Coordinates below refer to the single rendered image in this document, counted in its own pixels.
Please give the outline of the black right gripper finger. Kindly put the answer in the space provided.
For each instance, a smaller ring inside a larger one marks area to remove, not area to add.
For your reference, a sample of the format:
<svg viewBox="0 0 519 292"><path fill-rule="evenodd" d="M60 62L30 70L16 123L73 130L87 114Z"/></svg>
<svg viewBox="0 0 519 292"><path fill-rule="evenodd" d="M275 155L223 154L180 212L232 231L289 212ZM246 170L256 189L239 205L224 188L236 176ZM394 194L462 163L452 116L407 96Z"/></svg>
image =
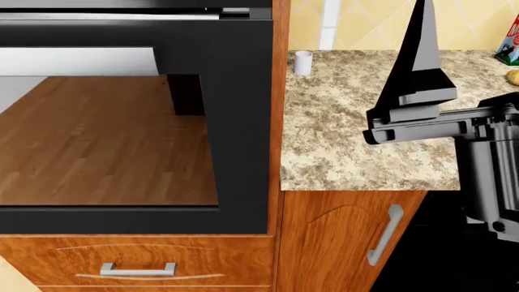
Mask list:
<svg viewBox="0 0 519 292"><path fill-rule="evenodd" d="M433 0L417 0L401 49L367 123L418 121L440 116L439 104L457 99L441 70Z"/></svg>

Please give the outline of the wooden base cabinet door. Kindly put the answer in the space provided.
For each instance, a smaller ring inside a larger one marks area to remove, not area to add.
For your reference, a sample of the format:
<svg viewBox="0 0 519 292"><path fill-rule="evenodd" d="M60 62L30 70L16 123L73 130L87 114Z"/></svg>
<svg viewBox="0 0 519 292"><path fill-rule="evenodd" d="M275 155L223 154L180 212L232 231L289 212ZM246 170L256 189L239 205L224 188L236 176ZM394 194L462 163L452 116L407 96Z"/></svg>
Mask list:
<svg viewBox="0 0 519 292"><path fill-rule="evenodd" d="M286 191L277 292L369 292L425 191ZM399 204L404 216L376 266L374 250Z"/></svg>

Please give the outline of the black glass microwave door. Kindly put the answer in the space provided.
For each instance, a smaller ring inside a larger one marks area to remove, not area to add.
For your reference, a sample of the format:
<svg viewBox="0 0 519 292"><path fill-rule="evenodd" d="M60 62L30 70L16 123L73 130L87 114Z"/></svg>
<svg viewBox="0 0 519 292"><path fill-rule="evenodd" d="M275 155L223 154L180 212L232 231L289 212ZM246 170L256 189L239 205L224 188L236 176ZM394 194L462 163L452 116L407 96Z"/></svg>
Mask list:
<svg viewBox="0 0 519 292"><path fill-rule="evenodd" d="M272 21L0 14L0 234L263 234Z"/></svg>

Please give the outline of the milk carton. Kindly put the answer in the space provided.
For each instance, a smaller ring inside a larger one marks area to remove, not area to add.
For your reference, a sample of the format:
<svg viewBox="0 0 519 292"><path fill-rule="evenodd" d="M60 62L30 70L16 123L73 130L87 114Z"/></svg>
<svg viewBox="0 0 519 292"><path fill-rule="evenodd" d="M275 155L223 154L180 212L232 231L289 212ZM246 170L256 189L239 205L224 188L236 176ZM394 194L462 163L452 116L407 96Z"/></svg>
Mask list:
<svg viewBox="0 0 519 292"><path fill-rule="evenodd" d="M515 18L495 58L509 66L519 66L519 15Z"/></svg>

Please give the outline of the small white cylindrical cup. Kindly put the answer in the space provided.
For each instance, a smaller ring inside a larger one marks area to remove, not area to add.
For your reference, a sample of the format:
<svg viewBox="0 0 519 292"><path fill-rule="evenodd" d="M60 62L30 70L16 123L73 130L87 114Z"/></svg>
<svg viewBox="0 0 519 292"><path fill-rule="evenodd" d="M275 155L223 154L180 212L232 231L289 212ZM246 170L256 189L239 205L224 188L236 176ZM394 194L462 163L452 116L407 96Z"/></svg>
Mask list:
<svg viewBox="0 0 519 292"><path fill-rule="evenodd" d="M313 53L308 50L299 50L295 53L295 75L307 76L311 74Z"/></svg>

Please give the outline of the wooden drawer front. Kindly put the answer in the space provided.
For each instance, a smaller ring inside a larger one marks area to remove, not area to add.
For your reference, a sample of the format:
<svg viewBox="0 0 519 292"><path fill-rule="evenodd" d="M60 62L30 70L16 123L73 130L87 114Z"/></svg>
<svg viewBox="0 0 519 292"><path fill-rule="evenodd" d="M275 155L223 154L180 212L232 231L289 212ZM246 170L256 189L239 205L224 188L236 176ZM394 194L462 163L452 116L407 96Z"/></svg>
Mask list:
<svg viewBox="0 0 519 292"><path fill-rule="evenodd" d="M270 286L271 237L0 236L0 256L38 286ZM173 276L101 276L163 269Z"/></svg>

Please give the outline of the tall wooden cabinet frame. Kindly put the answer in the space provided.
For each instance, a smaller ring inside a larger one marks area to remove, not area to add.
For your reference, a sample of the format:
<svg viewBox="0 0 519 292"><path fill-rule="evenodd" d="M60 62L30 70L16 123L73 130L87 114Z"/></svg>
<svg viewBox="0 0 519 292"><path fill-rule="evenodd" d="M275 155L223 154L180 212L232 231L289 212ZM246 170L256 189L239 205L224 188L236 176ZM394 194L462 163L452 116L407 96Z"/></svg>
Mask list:
<svg viewBox="0 0 519 292"><path fill-rule="evenodd" d="M281 146L290 32L290 0L272 0L272 89L269 146L268 232L272 238L270 292L277 292L285 192L281 190Z"/></svg>

